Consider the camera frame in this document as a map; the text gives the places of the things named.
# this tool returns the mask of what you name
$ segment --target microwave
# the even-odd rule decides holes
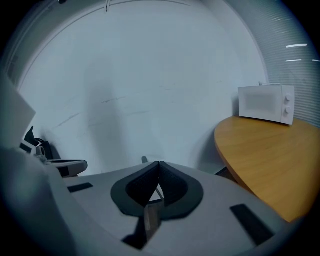
[[[238,88],[239,115],[292,125],[295,112],[295,87],[263,85]]]

